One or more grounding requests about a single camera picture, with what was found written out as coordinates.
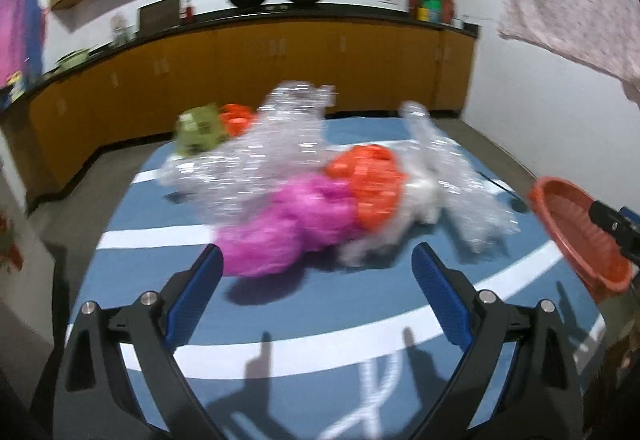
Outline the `orange bag at back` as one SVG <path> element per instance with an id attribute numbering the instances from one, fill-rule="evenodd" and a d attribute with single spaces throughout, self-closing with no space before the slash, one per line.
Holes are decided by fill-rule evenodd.
<path id="1" fill-rule="evenodd" d="M 219 118 L 230 137 L 239 137 L 250 129 L 255 114 L 248 106 L 226 104 L 221 107 Z"/>

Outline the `lower wooden kitchen cabinets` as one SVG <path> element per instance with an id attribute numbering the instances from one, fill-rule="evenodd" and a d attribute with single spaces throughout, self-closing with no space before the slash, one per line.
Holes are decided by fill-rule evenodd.
<path id="1" fill-rule="evenodd" d="M 153 142 L 183 111 L 258 107 L 285 81 L 331 85 L 339 113 L 416 100 L 462 111 L 477 28 L 335 18 L 235 22 L 118 51 L 22 95 L 1 116 L 25 200 L 65 196 L 99 153 Z"/>

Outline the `purple hanging cloth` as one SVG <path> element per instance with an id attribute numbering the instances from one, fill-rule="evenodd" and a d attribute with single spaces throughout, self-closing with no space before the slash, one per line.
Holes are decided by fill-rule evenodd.
<path id="1" fill-rule="evenodd" d="M 42 74 L 46 14 L 39 0 L 1 0 L 1 85 L 19 71 L 25 78 Z"/>

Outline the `clear jar on counter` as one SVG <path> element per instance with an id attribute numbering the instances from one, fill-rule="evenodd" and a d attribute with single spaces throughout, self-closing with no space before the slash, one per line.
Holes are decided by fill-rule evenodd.
<path id="1" fill-rule="evenodd" d="M 134 40 L 134 26 L 130 25 L 122 13 L 116 13 L 110 20 L 113 48 L 119 48 Z"/>

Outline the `green pot on counter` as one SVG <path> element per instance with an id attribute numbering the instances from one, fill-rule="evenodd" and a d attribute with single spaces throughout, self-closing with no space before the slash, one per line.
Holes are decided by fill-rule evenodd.
<path id="1" fill-rule="evenodd" d="M 56 62 L 56 70 L 58 70 L 58 72 L 64 72 L 80 66 L 84 62 L 87 62 L 90 53 L 91 51 L 88 50 L 88 48 L 81 48 L 80 50 L 70 52 L 58 59 Z"/>

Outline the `black countertop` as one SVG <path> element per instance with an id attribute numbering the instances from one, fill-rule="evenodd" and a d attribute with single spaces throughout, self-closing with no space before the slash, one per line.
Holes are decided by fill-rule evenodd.
<path id="1" fill-rule="evenodd" d="M 204 14 L 196 14 L 194 22 L 190 24 L 180 25 L 178 27 L 167 28 L 151 34 L 151 36 L 140 36 L 139 33 L 134 34 L 134 39 L 119 46 L 112 48 L 111 45 L 104 44 L 98 46 L 95 50 L 89 52 L 89 58 L 80 65 L 70 70 L 59 71 L 56 74 L 49 74 L 47 78 L 38 78 L 26 91 L 11 104 L 8 102 L 8 94 L 6 89 L 1 91 L 1 121 L 6 120 L 11 111 L 16 111 L 18 106 L 22 106 L 29 102 L 33 97 L 37 96 L 44 88 L 54 82 L 64 80 L 73 74 L 84 71 L 92 66 L 96 66 L 99 62 L 103 62 L 116 55 L 137 48 L 137 46 L 163 40 L 170 36 L 179 36 L 192 31 L 201 31 L 225 27 L 226 25 L 252 24 L 253 22 L 275 22 L 276 20 L 318 20 L 329 19 L 338 22 L 391 22 L 392 24 L 422 27 L 434 30 L 448 30 L 454 33 L 472 36 L 477 39 L 480 36 L 480 26 L 464 22 L 462 28 L 454 28 L 453 25 L 443 24 L 442 22 L 419 22 L 412 18 L 408 13 L 400 10 L 389 10 L 388 8 L 362 6 L 354 4 L 338 4 L 338 3 L 319 3 L 314 7 L 297 7 L 291 3 L 270 4 L 261 6 L 257 10 L 239 10 L 238 8 L 227 8 L 226 10 L 214 10 Z"/>

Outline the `clear bubble wrap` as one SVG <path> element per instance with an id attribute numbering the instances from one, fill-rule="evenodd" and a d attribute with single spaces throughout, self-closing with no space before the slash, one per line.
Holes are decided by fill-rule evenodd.
<path id="1" fill-rule="evenodd" d="M 242 135 L 193 157 L 171 156 L 156 179 L 191 203 L 207 224 L 244 222 L 286 180 L 326 165 L 324 115 L 334 100 L 332 85 L 282 82 Z"/>
<path id="2" fill-rule="evenodd" d="M 481 253 L 518 233 L 513 212 L 489 192 L 484 179 L 466 159 L 461 146 L 440 131 L 426 108 L 413 100 L 399 107 L 425 166 L 444 193 L 444 209 L 458 236 L 472 252 Z"/>

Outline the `dark cutting board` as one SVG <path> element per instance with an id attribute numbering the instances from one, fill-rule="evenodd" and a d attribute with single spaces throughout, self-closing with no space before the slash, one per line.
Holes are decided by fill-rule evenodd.
<path id="1" fill-rule="evenodd" d="M 138 37 L 146 38 L 180 25 L 181 0 L 161 0 L 138 9 Z"/>

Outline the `clear bubble wrap right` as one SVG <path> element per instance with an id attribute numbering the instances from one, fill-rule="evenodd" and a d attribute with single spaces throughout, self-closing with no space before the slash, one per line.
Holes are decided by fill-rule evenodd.
<path id="1" fill-rule="evenodd" d="M 425 166 L 444 193 L 444 209 L 458 236 L 472 252 L 481 253 L 518 233 L 513 212 L 489 192 L 484 179 L 466 159 L 461 146 L 440 131 L 426 108 L 413 100 L 399 107 Z"/>

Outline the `white clear plastic bag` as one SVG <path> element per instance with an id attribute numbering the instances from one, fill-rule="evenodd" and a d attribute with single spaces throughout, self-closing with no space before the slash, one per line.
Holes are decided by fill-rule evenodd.
<path id="1" fill-rule="evenodd" d="M 427 177 L 410 178 L 402 188 L 400 202 L 381 230 L 367 233 L 337 248 L 337 259 L 346 267 L 361 267 L 371 255 L 382 255 L 397 246 L 414 223 L 434 225 L 442 212 L 442 190 Z"/>

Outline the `olive green bag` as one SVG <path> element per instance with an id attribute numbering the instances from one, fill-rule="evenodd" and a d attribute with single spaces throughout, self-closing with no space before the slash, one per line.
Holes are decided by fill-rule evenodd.
<path id="1" fill-rule="evenodd" d="M 198 106 L 179 115 L 175 126 L 175 152 L 182 157 L 212 151 L 228 139 L 216 104 Z"/>

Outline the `magenta plastic bag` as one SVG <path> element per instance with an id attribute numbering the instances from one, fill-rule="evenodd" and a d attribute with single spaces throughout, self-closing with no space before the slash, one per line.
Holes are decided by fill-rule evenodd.
<path id="1" fill-rule="evenodd" d="M 283 183 L 250 221 L 220 229 L 216 245 L 224 256 L 224 275 L 262 277 L 357 233 L 357 203 L 348 182 L 309 173 Z"/>

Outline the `clear bubble wrap left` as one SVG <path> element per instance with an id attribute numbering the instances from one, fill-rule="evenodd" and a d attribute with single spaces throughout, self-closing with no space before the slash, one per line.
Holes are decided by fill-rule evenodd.
<path id="1" fill-rule="evenodd" d="M 334 100 L 332 85 L 282 82 L 242 135 L 193 157 L 171 156 L 156 179 L 191 203 L 207 224 L 244 222 L 286 180 L 326 165 L 324 115 Z"/>

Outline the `red plastic trash basket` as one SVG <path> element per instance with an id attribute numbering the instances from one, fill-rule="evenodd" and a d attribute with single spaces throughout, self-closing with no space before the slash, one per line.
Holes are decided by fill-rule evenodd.
<path id="1" fill-rule="evenodd" d="M 631 262 L 614 237 L 590 219 L 594 199 L 579 186 L 555 177 L 538 179 L 528 194 L 533 213 L 597 303 L 629 288 Z"/>

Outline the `red bag centre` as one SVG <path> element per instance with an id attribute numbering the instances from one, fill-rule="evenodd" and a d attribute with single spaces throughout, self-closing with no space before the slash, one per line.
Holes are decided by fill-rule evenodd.
<path id="1" fill-rule="evenodd" d="M 324 172 L 348 183 L 356 200 L 357 222 L 363 230 L 381 230 L 396 213 L 406 174 L 390 148 L 356 145 L 332 158 Z"/>

